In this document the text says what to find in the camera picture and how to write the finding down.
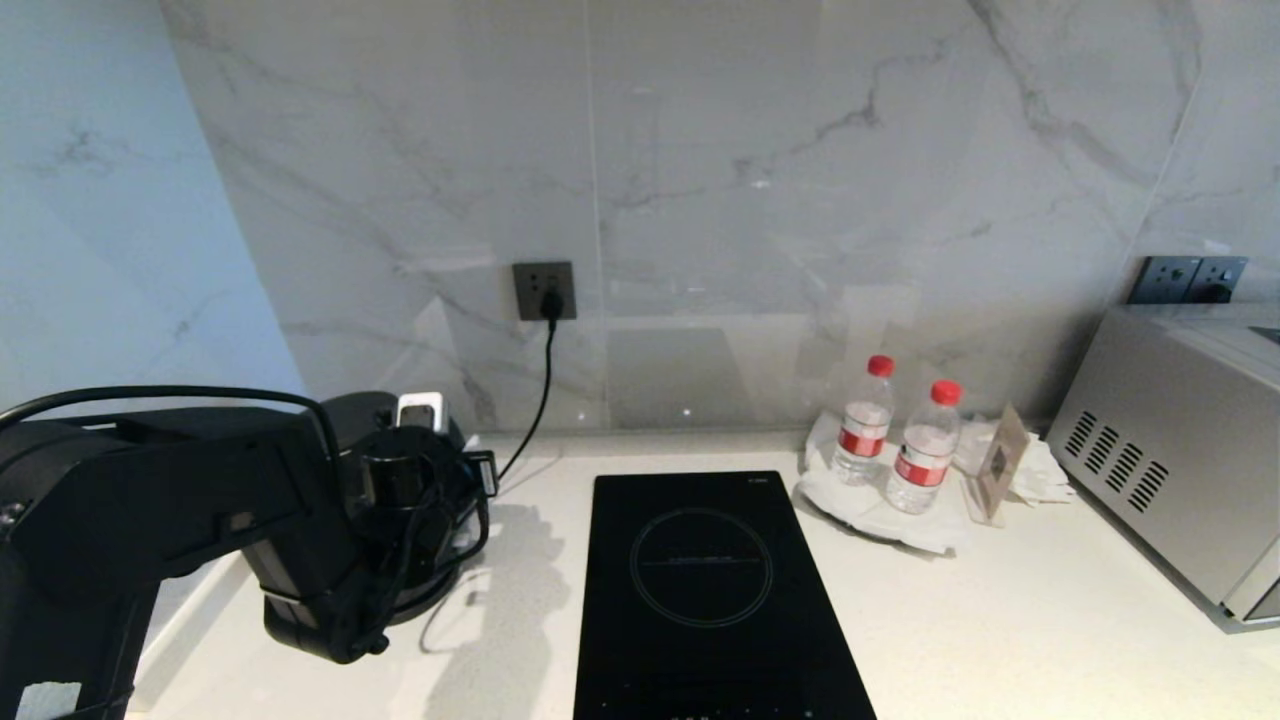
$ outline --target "cooking zone circle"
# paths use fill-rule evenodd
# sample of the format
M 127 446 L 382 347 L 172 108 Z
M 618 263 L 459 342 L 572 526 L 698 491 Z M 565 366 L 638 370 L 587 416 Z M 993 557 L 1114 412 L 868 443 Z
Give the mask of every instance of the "cooking zone circle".
M 668 620 L 723 628 L 751 616 L 773 585 L 760 536 L 737 518 L 704 507 L 659 515 L 631 544 L 631 580 Z

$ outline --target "cable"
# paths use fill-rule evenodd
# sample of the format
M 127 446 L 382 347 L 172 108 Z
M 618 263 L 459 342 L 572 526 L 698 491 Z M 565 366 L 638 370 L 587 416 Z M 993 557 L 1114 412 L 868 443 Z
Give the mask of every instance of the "cable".
M 27 418 L 40 415 L 41 413 L 47 413 L 50 410 L 56 410 L 58 407 L 65 407 L 68 405 L 97 402 L 102 400 L 137 400 L 150 397 L 233 397 L 238 400 L 287 402 L 289 405 L 306 407 L 307 410 L 315 413 L 316 421 L 320 424 L 324 443 L 329 448 L 329 465 L 333 469 L 334 482 L 337 483 L 342 478 L 342 473 L 339 470 L 340 450 L 338 448 L 338 434 L 333 429 L 333 421 L 329 419 L 329 413 L 324 409 L 324 405 L 320 405 L 310 397 L 270 389 L 214 386 L 115 386 L 73 389 L 46 395 L 45 397 L 37 397 L 36 400 L 15 405 L 4 413 L 0 413 L 0 433 L 13 425 L 17 425 Z
M 534 424 L 529 427 L 529 432 L 525 433 L 525 439 L 520 442 L 520 447 L 516 448 L 516 454 L 507 460 L 507 465 L 503 466 L 502 471 L 498 473 L 498 479 L 500 480 L 507 475 L 507 470 L 516 464 L 516 459 L 524 452 L 525 446 L 532 439 L 534 433 L 538 432 L 538 424 L 543 421 L 543 411 L 547 410 L 547 396 L 552 391 L 552 341 L 556 340 L 556 320 L 552 320 L 547 329 L 547 378 L 543 380 L 543 400 L 538 404 L 538 414 L 534 415 Z

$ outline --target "robotic arm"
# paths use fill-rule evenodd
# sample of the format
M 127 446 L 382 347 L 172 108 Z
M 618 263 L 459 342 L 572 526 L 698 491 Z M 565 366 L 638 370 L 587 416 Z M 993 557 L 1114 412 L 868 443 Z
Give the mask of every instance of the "robotic arm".
M 387 393 L 319 405 L 251 392 L 311 411 L 17 423 L 60 400 L 147 389 L 0 415 L 0 719 L 49 683 L 74 691 L 64 717 L 123 717 L 160 580 L 228 552 L 257 575 L 274 639 L 347 664 L 385 650 L 387 625 L 438 602 L 488 539 L 493 454 L 463 451 L 436 393 L 397 407 Z M 457 551 L 471 515 L 480 538 Z

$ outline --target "bottle label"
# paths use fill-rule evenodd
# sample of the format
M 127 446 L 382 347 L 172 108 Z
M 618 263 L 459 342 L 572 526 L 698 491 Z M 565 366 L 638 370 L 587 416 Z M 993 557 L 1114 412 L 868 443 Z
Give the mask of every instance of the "bottle label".
M 840 428 L 840 447 L 860 457 L 876 457 L 884 447 L 884 436 L 888 434 L 888 424 L 868 425 L 852 418 L 845 418 L 845 424 Z
M 897 470 L 897 474 L 904 480 L 922 487 L 942 484 L 942 479 L 946 478 L 947 468 L 950 466 L 950 454 L 941 456 L 929 455 L 928 452 L 920 452 L 905 442 L 902 443 L 902 450 L 897 454 L 897 460 L 893 461 L 893 469 Z

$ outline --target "red bottle cap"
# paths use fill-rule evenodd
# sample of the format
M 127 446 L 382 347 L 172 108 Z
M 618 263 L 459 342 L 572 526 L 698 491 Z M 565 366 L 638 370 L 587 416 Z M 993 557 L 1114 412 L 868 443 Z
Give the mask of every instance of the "red bottle cap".
M 887 378 L 893 374 L 893 359 L 888 355 L 872 355 L 867 361 L 867 372 L 877 378 Z
M 929 392 L 929 397 L 938 405 L 955 407 L 960 405 L 960 398 L 964 397 L 964 388 L 960 387 L 960 383 L 952 380 L 938 380 L 933 383 L 933 391 Z

